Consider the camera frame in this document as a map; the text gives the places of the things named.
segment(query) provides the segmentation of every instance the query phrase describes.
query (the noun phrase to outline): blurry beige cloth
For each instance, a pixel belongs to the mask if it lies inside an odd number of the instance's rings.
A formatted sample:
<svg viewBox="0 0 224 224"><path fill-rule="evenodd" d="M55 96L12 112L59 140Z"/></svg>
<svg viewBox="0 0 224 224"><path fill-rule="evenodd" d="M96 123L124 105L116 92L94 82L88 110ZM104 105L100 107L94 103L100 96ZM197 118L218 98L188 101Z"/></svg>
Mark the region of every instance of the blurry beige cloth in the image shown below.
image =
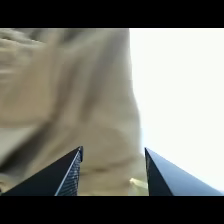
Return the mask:
<svg viewBox="0 0 224 224"><path fill-rule="evenodd" d="M80 145L80 195L133 195L129 180L146 179L129 30L0 29L0 188Z"/></svg>

